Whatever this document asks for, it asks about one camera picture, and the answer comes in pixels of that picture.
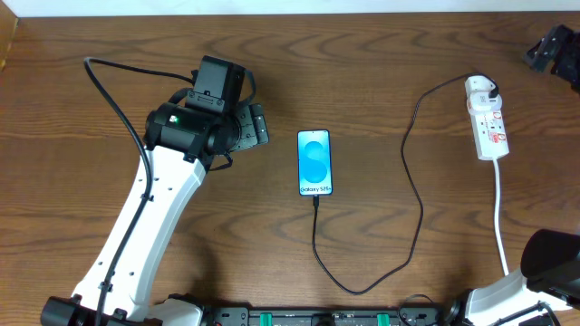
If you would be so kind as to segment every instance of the white wall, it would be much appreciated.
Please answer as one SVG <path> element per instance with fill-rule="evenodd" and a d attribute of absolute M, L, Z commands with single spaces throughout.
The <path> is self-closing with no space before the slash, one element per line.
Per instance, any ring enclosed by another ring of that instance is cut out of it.
<path fill-rule="evenodd" d="M 2 0 L 19 17 L 577 11 L 580 0 Z"/>

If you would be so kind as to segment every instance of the phone screen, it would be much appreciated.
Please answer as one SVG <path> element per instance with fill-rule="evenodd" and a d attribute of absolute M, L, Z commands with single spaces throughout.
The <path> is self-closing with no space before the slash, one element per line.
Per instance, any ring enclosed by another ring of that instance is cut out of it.
<path fill-rule="evenodd" d="M 303 196 L 333 193 L 328 130 L 298 132 L 298 186 Z"/>

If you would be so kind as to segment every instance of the power strip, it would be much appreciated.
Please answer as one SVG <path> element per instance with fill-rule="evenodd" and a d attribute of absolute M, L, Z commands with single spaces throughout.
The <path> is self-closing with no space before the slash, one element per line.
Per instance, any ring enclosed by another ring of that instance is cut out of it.
<path fill-rule="evenodd" d="M 465 81 L 468 112 L 478 158 L 493 160 L 509 153 L 508 137 L 501 115 L 501 95 L 494 99 L 489 92 L 496 86 L 486 77 L 473 76 Z"/>

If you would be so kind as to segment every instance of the white power cord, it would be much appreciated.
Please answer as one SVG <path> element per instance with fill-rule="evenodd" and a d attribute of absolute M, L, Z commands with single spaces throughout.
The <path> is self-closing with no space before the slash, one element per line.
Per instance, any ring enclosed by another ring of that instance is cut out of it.
<path fill-rule="evenodd" d="M 497 159 L 493 159 L 493 169 L 496 174 L 496 207 L 493 211 L 493 226 L 496 232 L 496 241 L 498 242 L 499 259 L 501 260 L 501 268 L 504 270 L 504 275 L 508 276 L 508 262 L 506 261 L 506 253 L 504 252 L 504 245 L 501 241 L 501 232 L 499 231 L 499 204 L 501 202 L 501 183 L 499 177 L 499 164 Z"/>

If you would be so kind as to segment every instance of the wood grain surface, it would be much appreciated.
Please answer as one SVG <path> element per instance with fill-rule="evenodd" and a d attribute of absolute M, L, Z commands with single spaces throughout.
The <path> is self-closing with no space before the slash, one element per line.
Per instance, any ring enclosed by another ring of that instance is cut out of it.
<path fill-rule="evenodd" d="M 296 132 L 329 129 L 334 194 L 321 200 L 319 254 L 362 289 L 409 252 L 419 206 L 400 144 L 416 100 L 466 72 L 501 87 L 511 153 L 500 160 L 507 260 L 519 265 L 540 228 L 575 233 L 580 216 L 580 100 L 522 54 L 580 14 L 354 14 L 23 19 L 0 75 L 0 323 L 36 324 L 46 299 L 69 296 L 127 197 L 138 152 L 82 67 L 95 56 L 188 74 L 204 54 L 254 72 L 270 131 L 235 153 L 188 204 L 152 301 L 174 292 L 259 306 L 445 302 L 502 277 L 493 233 L 493 167 L 477 159 L 456 82 L 420 108 L 406 156 L 425 204 L 411 264 L 354 297 L 312 255 L 313 208 L 298 195 Z M 181 81 L 95 69 L 144 132 Z M 580 313 L 559 313 L 566 325 Z"/>

